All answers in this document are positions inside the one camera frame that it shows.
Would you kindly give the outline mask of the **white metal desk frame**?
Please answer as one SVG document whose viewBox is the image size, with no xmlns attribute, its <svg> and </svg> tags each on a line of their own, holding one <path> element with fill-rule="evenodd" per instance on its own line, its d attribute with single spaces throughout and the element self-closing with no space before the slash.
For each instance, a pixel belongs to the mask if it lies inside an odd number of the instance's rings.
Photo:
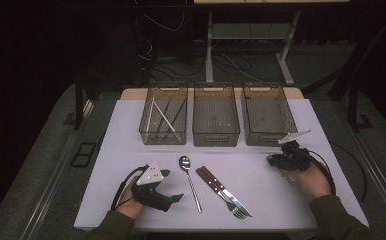
<svg viewBox="0 0 386 240">
<path fill-rule="evenodd" d="M 287 85 L 293 85 L 294 80 L 286 63 L 289 48 L 301 16 L 302 8 L 316 5 L 346 4 L 349 0 L 193 0 L 195 7 L 216 6 L 241 10 L 268 10 L 270 7 L 290 7 L 293 11 L 289 22 L 270 23 L 216 23 L 215 10 L 208 10 L 205 76 L 207 82 L 214 81 L 212 46 L 214 40 L 281 40 L 283 47 L 275 54 L 282 79 Z"/>
</svg>

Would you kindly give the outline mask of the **black metal stand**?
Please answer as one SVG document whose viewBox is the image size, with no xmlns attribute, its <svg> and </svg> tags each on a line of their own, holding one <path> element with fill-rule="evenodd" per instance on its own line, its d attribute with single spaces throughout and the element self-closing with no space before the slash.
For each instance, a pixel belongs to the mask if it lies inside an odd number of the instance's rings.
<svg viewBox="0 0 386 240">
<path fill-rule="evenodd" d="M 368 128 L 358 113 L 358 93 L 366 93 L 386 118 L 386 14 L 364 23 L 361 36 L 347 62 L 331 74 L 302 89 L 308 94 L 331 82 L 329 98 L 348 97 L 347 120 L 354 130 Z"/>
<path fill-rule="evenodd" d="M 83 122 L 83 87 L 81 75 L 75 77 L 75 127 L 77 130 Z"/>
</svg>

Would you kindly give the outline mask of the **white chopstick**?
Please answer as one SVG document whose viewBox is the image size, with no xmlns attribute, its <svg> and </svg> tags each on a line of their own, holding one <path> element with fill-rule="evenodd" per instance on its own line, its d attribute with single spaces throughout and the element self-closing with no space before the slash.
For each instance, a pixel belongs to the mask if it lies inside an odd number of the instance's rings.
<svg viewBox="0 0 386 240">
<path fill-rule="evenodd" d="M 148 113 L 148 117 L 147 117 L 147 124 L 146 124 L 146 130 L 145 130 L 146 133 L 148 133 L 149 129 L 150 129 L 150 122 L 151 122 L 154 104 L 155 104 L 155 96 L 152 97 L 152 99 L 150 100 L 150 104 L 149 104 L 149 113 Z"/>
<path fill-rule="evenodd" d="M 161 115 L 162 119 L 167 123 L 169 129 L 172 131 L 172 133 L 175 135 L 175 137 L 177 138 L 177 140 L 181 143 L 182 140 L 180 138 L 180 136 L 176 133 L 174 127 L 172 126 L 172 124 L 169 122 L 169 120 L 167 119 L 166 115 L 162 112 L 162 110 L 160 109 L 160 107 L 157 105 L 157 103 L 155 102 L 152 102 L 152 104 L 155 106 L 155 108 L 158 110 L 159 114 Z"/>
</svg>

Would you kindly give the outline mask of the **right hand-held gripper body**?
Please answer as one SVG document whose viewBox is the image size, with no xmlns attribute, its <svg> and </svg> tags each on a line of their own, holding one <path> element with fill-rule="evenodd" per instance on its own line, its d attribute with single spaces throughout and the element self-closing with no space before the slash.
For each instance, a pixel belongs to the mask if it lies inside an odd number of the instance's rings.
<svg viewBox="0 0 386 240">
<path fill-rule="evenodd" d="M 278 159 L 277 167 L 283 170 L 299 170 L 305 171 L 309 168 L 311 156 L 309 151 L 301 148 L 297 140 L 311 133 L 311 130 L 288 133 L 280 139 L 278 143 L 281 145 L 282 154 Z"/>
</svg>

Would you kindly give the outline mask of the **person's right hand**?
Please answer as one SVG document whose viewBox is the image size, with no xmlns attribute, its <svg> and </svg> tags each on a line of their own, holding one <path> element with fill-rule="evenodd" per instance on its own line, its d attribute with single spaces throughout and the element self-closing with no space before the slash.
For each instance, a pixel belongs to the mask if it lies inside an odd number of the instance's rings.
<svg viewBox="0 0 386 240">
<path fill-rule="evenodd" d="M 311 199 L 327 196 L 331 194 L 331 187 L 323 172 L 311 163 L 305 171 L 281 170 L 283 177 L 293 177 L 301 188 L 310 196 Z"/>
</svg>

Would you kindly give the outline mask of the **long metal spoon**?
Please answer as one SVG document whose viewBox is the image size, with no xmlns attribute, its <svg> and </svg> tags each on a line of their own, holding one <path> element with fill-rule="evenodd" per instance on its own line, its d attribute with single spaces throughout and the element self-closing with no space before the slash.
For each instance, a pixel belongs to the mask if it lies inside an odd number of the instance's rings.
<svg viewBox="0 0 386 240">
<path fill-rule="evenodd" d="M 195 201 L 195 205 L 196 205 L 197 211 L 199 213 L 201 213 L 202 212 L 202 206 L 201 206 L 200 200 L 198 198 L 198 195 L 196 193 L 195 187 L 193 185 L 193 182 L 192 182 L 192 179 L 191 179 L 191 176 L 190 176 L 190 173 L 189 173 L 189 170 L 191 168 L 191 161 L 190 161 L 190 159 L 187 156 L 181 156 L 179 158 L 179 167 L 187 175 L 187 179 L 189 181 L 189 185 L 190 185 L 190 188 L 191 188 L 191 191 L 192 191 L 192 194 L 193 194 L 193 198 L 194 198 L 194 201 Z"/>
</svg>

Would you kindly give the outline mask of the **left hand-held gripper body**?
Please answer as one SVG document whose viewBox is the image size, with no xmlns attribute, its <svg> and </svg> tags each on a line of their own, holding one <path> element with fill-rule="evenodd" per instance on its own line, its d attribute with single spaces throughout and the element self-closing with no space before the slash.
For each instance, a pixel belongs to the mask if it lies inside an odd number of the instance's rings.
<svg viewBox="0 0 386 240">
<path fill-rule="evenodd" d="M 164 178 L 156 162 L 144 166 L 142 174 L 132 186 L 134 198 L 143 205 L 167 212 L 172 205 L 171 199 L 156 190 Z"/>
</svg>

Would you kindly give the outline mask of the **metal floor rail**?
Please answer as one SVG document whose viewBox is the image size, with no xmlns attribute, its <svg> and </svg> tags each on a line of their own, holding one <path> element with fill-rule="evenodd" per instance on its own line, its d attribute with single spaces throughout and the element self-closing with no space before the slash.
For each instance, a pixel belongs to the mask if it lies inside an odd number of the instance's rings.
<svg viewBox="0 0 386 240">
<path fill-rule="evenodd" d="M 377 165 L 375 158 L 371 154 L 370 149 L 365 145 L 361 136 L 357 133 L 353 133 L 352 138 L 363 157 L 364 165 L 371 179 L 374 181 L 378 192 L 386 204 L 386 177 Z"/>
<path fill-rule="evenodd" d="M 81 105 L 81 120 L 79 127 L 71 132 L 69 135 L 57 161 L 57 165 L 49 178 L 49 181 L 44 188 L 43 193 L 40 195 L 39 200 L 35 204 L 34 212 L 31 215 L 26 227 L 24 228 L 19 240 L 35 240 L 39 229 L 43 223 L 45 216 L 49 210 L 49 207 L 56 195 L 59 184 L 62 181 L 63 174 L 69 162 L 72 159 L 73 149 L 77 145 L 78 138 L 81 136 L 82 131 L 85 128 L 84 119 L 88 119 L 91 112 L 94 109 L 94 104 L 87 100 Z"/>
</svg>

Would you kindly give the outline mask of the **wooden handled knife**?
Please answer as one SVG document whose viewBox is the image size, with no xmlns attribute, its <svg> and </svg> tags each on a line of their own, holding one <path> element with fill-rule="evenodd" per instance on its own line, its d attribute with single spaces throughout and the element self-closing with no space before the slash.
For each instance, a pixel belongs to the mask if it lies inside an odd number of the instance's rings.
<svg viewBox="0 0 386 240">
<path fill-rule="evenodd" d="M 238 200 L 234 200 L 234 196 L 232 194 L 228 194 L 228 191 L 225 189 L 224 185 L 205 166 L 202 166 L 198 169 L 203 170 L 205 174 L 211 178 L 211 181 L 222 191 L 223 195 L 227 197 L 230 202 L 235 204 L 240 209 L 240 211 L 246 215 L 246 218 L 251 217 L 251 214 L 248 212 L 248 210 Z"/>
</svg>

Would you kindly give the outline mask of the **black rectangular floor frame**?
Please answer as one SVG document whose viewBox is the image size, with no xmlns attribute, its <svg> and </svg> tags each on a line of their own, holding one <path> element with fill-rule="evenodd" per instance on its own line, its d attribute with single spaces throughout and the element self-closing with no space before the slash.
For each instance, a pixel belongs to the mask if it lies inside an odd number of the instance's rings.
<svg viewBox="0 0 386 240">
<path fill-rule="evenodd" d="M 94 142 L 83 142 L 80 144 L 76 154 L 70 162 L 71 167 L 87 167 L 93 156 L 96 144 Z"/>
</svg>

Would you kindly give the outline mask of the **white table cover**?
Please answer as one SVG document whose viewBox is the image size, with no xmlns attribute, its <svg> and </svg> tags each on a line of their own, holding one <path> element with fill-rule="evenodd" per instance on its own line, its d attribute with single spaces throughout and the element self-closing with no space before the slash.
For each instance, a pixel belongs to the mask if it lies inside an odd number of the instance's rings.
<svg viewBox="0 0 386 240">
<path fill-rule="evenodd" d="M 146 208 L 137 220 L 138 232 L 288 232 L 313 230 L 316 222 L 303 191 L 292 186 L 266 157 L 272 148 L 249 146 L 243 138 L 235 147 L 145 145 L 138 131 L 144 103 L 116 103 L 107 132 L 75 220 L 78 229 L 100 224 L 110 209 L 120 183 L 135 168 L 156 162 L 170 174 L 158 192 L 184 194 L 167 212 Z M 202 206 L 197 211 L 186 173 L 179 158 L 187 156 L 193 185 Z M 196 174 L 205 166 L 249 210 L 238 219 L 225 202 Z"/>
</svg>

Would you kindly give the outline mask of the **person's left hand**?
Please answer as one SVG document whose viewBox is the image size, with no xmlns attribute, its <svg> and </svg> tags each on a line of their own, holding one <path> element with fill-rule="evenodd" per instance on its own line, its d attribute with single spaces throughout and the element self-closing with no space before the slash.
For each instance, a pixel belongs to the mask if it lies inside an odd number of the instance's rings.
<svg viewBox="0 0 386 240">
<path fill-rule="evenodd" d="M 132 186 L 136 183 L 136 181 L 137 176 L 135 176 L 122 191 L 116 207 L 117 212 L 126 215 L 134 221 L 140 217 L 145 209 L 145 205 L 137 201 L 132 193 Z"/>
</svg>

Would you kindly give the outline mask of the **wooden handled fork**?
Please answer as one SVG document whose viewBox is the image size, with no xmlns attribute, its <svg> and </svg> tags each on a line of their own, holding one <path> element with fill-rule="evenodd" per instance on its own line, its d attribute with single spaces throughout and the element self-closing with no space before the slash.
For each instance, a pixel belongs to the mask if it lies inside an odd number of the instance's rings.
<svg viewBox="0 0 386 240">
<path fill-rule="evenodd" d="M 206 184 L 225 202 L 230 213 L 239 219 L 245 219 L 246 215 L 240 211 L 240 209 L 230 202 L 227 197 L 225 197 L 222 191 L 211 181 L 211 178 L 205 174 L 201 169 L 197 169 L 196 173 L 206 182 Z"/>
</svg>

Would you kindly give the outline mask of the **translucent grey plastic bin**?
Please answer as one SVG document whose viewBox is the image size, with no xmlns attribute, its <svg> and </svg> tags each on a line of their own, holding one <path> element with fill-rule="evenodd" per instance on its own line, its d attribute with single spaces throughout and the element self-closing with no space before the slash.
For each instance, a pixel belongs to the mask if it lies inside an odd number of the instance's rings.
<svg viewBox="0 0 386 240">
<path fill-rule="evenodd" d="M 185 145 L 188 87 L 186 82 L 149 84 L 139 133 L 145 145 Z"/>
<path fill-rule="evenodd" d="M 192 132 L 196 147 L 237 145 L 241 130 L 232 83 L 195 84 Z"/>
<path fill-rule="evenodd" d="M 281 139 L 297 132 L 281 84 L 245 82 L 241 104 L 247 145 L 277 147 Z"/>
</svg>

